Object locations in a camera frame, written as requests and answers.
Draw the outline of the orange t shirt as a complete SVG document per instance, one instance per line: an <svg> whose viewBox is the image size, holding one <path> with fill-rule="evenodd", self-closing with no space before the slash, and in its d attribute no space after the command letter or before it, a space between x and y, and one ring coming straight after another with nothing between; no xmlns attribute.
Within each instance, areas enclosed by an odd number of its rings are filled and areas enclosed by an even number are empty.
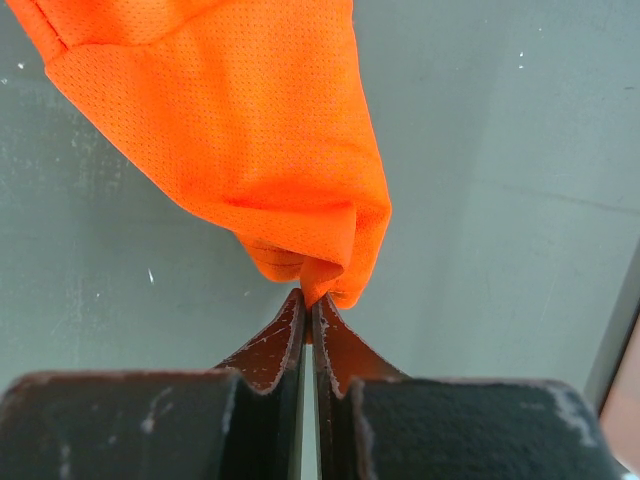
<svg viewBox="0 0 640 480"><path fill-rule="evenodd" d="M51 82L308 303L354 306L391 202L350 1L13 1Z"/></svg>

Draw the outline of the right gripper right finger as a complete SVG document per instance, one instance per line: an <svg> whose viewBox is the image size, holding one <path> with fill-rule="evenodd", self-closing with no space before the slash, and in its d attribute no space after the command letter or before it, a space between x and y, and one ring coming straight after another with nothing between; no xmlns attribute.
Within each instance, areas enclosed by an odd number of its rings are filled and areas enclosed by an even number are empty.
<svg viewBox="0 0 640 480"><path fill-rule="evenodd" d="M551 380L424 379L312 308L323 479L616 479L581 395Z"/></svg>

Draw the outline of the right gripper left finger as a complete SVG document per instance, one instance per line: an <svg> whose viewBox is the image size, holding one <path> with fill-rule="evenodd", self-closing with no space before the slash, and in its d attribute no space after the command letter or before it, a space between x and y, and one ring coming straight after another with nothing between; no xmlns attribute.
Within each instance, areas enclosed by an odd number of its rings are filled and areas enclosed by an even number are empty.
<svg viewBox="0 0 640 480"><path fill-rule="evenodd" d="M1 400L5 479L297 479L305 304L211 369L41 371Z"/></svg>

